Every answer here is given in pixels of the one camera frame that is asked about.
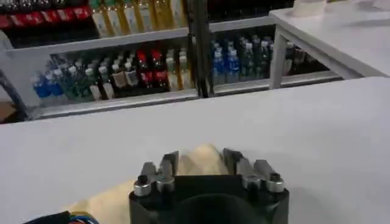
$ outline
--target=white surface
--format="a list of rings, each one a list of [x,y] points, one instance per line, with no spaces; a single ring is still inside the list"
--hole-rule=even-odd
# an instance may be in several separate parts
[[[56,212],[204,142],[269,160],[291,191],[290,224],[388,223],[389,95],[376,77],[2,125],[1,223]]]
[[[270,17],[284,29],[364,76],[390,76],[390,13],[371,0],[327,4],[322,16],[294,18],[292,9]]]

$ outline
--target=plastic bottle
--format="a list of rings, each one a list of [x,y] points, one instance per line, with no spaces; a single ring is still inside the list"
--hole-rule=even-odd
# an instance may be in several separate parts
[[[108,18],[105,7],[99,6],[98,0],[91,0],[92,18],[95,22],[100,37],[110,37],[114,35],[110,19]]]
[[[137,5],[134,4],[134,2],[134,0],[124,0],[124,14],[129,25],[130,33],[139,33],[139,16],[137,15],[139,15],[140,12],[138,11]]]
[[[188,70],[188,62],[187,62],[187,56],[180,56],[179,57],[180,62],[180,76],[182,79],[182,87],[183,89],[190,89],[191,88],[191,75]]]
[[[146,56],[143,52],[138,52],[138,64],[140,66],[140,76],[147,88],[153,87],[153,73],[146,62]]]
[[[46,75],[46,79],[48,82],[48,89],[50,93],[54,96],[54,105],[62,105],[67,103],[68,98],[63,93],[59,82],[55,79],[52,72]]]
[[[149,3],[149,0],[140,0],[138,4],[138,10],[140,11],[140,19],[142,27],[140,30],[143,32],[151,32],[157,30],[157,26],[154,23],[154,10],[153,5]]]
[[[104,92],[105,92],[107,98],[108,99],[114,98],[114,96],[115,96],[114,89],[113,89],[111,82],[110,82],[110,79],[108,77],[107,67],[101,66],[99,68],[99,72],[101,74],[103,88],[104,88]]]
[[[243,61],[243,76],[242,81],[253,80],[255,75],[254,53],[252,51],[252,43],[246,43]]]
[[[35,93],[41,100],[41,105],[44,107],[50,106],[53,100],[51,97],[50,90],[48,89],[44,80],[40,76],[33,76],[31,78],[31,82]]]
[[[260,56],[260,78],[266,79],[269,77],[269,63],[270,63],[270,51],[268,41],[263,40],[261,42],[261,56]]]
[[[168,0],[155,0],[156,19],[160,30],[173,28],[172,10]]]
[[[182,0],[170,0],[170,8],[172,10],[174,27],[176,28],[186,27],[187,22],[184,15]]]
[[[239,79],[239,59],[237,57],[237,50],[230,51],[229,56],[229,73],[227,75],[227,83],[238,82]]]
[[[159,51],[152,51],[153,56],[153,67],[154,67],[154,80],[158,87],[168,87],[168,74],[166,71],[166,65],[161,59],[161,53]]]
[[[131,64],[131,62],[127,62],[126,64],[124,64],[124,66],[126,67],[125,76],[126,76],[127,84],[129,84],[130,86],[137,86],[138,85],[138,78],[136,77],[137,72],[134,69],[133,65]]]
[[[85,75],[88,77],[88,85],[90,87],[90,91],[92,93],[94,100],[101,100],[102,95],[100,94],[98,81],[96,80],[95,76],[93,75],[93,69],[87,68],[85,70]]]
[[[176,74],[175,61],[172,57],[166,59],[166,66],[168,69],[168,81],[171,91],[179,90],[179,81]]]
[[[213,77],[215,85],[221,85],[225,83],[224,61],[222,59],[222,54],[218,51],[216,51],[214,54]]]
[[[119,64],[115,63],[112,65],[112,76],[115,81],[115,85],[118,87],[120,91],[124,91],[127,86],[127,80],[124,74],[124,70],[119,67]]]
[[[123,6],[119,3],[115,4],[115,0],[105,0],[105,4],[114,35],[121,36],[129,34],[129,25],[124,15]]]

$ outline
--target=shelf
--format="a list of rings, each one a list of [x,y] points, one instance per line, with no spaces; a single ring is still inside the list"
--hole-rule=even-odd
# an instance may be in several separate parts
[[[101,47],[135,44],[147,41],[164,40],[178,37],[186,37],[188,28],[161,30],[148,33],[136,33],[120,37],[108,37],[86,41],[76,41],[64,44],[53,44],[47,46],[28,47],[21,49],[9,49],[5,53],[9,57],[34,57],[41,54],[59,54],[71,51],[82,51]]]
[[[269,16],[251,18],[251,19],[239,19],[233,21],[226,21],[220,23],[210,23],[211,32],[222,32],[229,30],[239,30],[258,26],[268,26],[275,24]]]
[[[285,76],[282,79],[282,87],[309,85],[314,83],[331,82],[342,78],[331,71],[313,72],[302,75]],[[269,89],[269,79],[238,82],[214,87],[215,96],[226,96],[239,93],[250,93]]]
[[[111,111],[125,108],[151,106],[163,103],[198,99],[196,89],[186,89],[168,93],[128,97],[125,99],[102,100],[90,103],[77,103],[58,107],[37,108],[32,112],[33,119],[64,117],[77,114]]]

